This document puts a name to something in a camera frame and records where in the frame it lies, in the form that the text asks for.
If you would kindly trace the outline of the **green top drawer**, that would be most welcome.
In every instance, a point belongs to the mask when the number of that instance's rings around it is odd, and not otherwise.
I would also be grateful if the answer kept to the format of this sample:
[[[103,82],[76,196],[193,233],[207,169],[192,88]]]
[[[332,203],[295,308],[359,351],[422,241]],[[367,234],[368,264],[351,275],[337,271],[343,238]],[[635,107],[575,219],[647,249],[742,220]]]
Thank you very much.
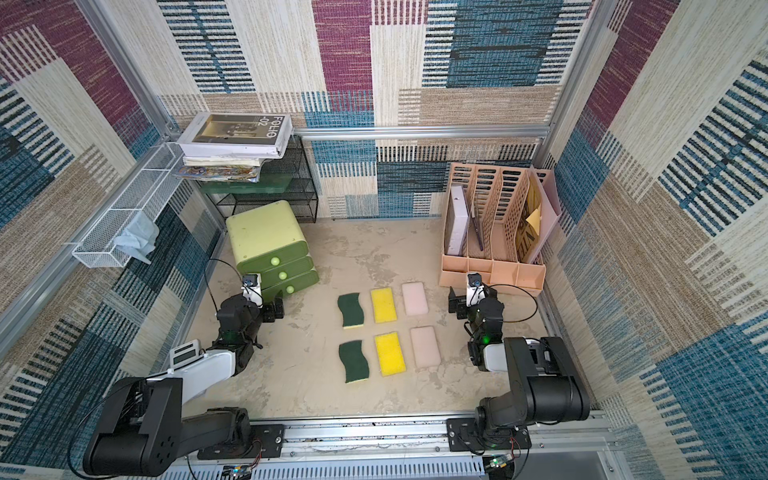
[[[248,241],[233,246],[236,267],[241,274],[264,273],[309,254],[305,240],[275,246]]]

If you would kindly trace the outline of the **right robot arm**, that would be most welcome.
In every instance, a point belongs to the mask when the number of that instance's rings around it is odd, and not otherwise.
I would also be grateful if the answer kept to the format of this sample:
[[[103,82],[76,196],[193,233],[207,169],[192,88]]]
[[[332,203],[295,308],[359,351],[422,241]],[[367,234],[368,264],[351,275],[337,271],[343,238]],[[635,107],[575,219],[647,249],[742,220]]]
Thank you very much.
[[[482,399],[473,419],[446,420],[449,449],[481,455],[488,450],[526,450],[527,428],[585,421],[591,399],[560,337],[506,337],[504,304],[494,285],[470,281],[466,293],[450,291],[448,311],[469,335],[469,359],[478,370],[504,373],[507,392]]]

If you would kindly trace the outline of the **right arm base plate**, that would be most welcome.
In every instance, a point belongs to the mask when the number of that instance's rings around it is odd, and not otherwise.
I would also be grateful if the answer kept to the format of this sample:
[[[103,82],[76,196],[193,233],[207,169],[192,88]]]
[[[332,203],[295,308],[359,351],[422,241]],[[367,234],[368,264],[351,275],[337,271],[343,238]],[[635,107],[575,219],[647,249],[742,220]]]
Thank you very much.
[[[469,417],[448,418],[445,425],[451,452],[479,455],[481,452],[496,450],[525,452],[531,447],[531,439],[525,427],[492,429]]]

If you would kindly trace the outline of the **green bottom drawer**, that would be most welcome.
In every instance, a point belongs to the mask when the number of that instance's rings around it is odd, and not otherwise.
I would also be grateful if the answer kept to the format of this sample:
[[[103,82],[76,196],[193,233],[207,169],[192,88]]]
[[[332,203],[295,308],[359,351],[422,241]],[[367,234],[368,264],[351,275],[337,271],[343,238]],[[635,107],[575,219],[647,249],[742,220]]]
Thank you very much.
[[[318,282],[319,274],[315,269],[285,279],[280,279],[277,275],[264,276],[261,283],[261,295],[266,302],[271,302],[276,298],[287,298]]]

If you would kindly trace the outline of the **green three-drawer cabinet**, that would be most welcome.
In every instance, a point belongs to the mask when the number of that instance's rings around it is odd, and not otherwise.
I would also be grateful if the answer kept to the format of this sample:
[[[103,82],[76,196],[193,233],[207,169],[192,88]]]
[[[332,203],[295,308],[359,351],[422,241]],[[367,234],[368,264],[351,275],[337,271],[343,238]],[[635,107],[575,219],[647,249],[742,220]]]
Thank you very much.
[[[306,240],[289,203],[285,200],[270,203],[226,220],[230,244],[248,241],[275,246]]]

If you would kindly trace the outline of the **green drawer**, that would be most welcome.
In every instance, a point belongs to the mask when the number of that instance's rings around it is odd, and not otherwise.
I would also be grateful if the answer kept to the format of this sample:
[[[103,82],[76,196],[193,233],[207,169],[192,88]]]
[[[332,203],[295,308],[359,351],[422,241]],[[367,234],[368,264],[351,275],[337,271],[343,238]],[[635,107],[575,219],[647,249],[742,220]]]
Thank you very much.
[[[319,274],[315,269],[285,279],[280,279],[277,275],[264,276],[261,283],[261,295],[266,302],[271,302],[276,298],[287,298],[318,282]]]
[[[236,267],[241,274],[264,273],[309,254],[305,240],[275,246],[248,241],[233,246]]]
[[[313,268],[314,262],[312,258],[306,255],[260,273],[260,285],[263,289],[273,287],[281,282],[307,273]]]

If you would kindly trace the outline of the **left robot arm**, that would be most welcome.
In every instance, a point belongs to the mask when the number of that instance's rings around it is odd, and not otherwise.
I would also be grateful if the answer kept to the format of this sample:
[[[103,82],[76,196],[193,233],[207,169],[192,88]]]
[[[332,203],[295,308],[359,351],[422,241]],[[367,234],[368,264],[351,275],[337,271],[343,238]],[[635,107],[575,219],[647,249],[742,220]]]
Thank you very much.
[[[247,459],[259,462],[282,453],[282,424],[254,426],[242,407],[217,407],[184,417],[190,400],[242,373],[265,323],[284,316],[283,299],[259,294],[234,295],[216,317],[218,336],[203,350],[198,341],[170,353],[167,370],[115,382],[97,406],[100,416],[80,462],[70,471],[83,479],[119,476],[159,477],[173,462],[195,454],[203,460]]]

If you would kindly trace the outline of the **dark green sponge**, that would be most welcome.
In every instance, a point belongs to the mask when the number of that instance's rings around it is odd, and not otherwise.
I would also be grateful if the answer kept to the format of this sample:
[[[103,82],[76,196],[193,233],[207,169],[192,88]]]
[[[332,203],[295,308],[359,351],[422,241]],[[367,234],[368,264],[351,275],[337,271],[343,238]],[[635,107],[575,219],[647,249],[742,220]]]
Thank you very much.
[[[337,306],[342,314],[342,328],[351,329],[364,325],[364,312],[359,302],[359,293],[340,295]]]
[[[354,340],[341,344],[338,348],[340,361],[345,369],[345,383],[351,384],[369,378],[370,368],[362,351],[362,341]]]

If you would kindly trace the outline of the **yellow sponge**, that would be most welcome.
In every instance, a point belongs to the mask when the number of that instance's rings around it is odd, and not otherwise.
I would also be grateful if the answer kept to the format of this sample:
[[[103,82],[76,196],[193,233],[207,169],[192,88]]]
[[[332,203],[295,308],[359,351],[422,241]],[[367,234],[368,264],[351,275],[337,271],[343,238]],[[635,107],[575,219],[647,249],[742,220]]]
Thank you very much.
[[[374,342],[383,377],[406,371],[406,363],[397,332],[378,335],[374,338]]]
[[[374,322],[389,323],[397,320],[397,311],[391,287],[377,288],[370,291]]]

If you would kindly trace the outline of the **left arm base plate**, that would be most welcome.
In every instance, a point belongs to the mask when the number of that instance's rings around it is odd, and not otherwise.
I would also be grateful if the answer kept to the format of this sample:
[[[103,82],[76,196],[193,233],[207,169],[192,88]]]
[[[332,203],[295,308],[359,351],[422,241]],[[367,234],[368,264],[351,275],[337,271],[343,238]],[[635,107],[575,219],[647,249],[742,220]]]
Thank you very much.
[[[245,439],[221,443],[199,450],[199,460],[229,460],[256,458],[279,458],[282,453],[285,434],[284,424],[252,425]]]

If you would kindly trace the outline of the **pink sponge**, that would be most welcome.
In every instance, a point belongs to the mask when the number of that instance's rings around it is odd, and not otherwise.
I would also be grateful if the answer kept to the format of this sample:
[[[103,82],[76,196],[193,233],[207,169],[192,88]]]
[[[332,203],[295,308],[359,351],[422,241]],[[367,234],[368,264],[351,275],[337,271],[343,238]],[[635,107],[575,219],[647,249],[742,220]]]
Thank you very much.
[[[441,355],[433,326],[412,328],[410,337],[417,368],[430,368],[441,364]]]
[[[428,301],[422,282],[405,283],[401,287],[407,316],[422,316],[429,312]]]

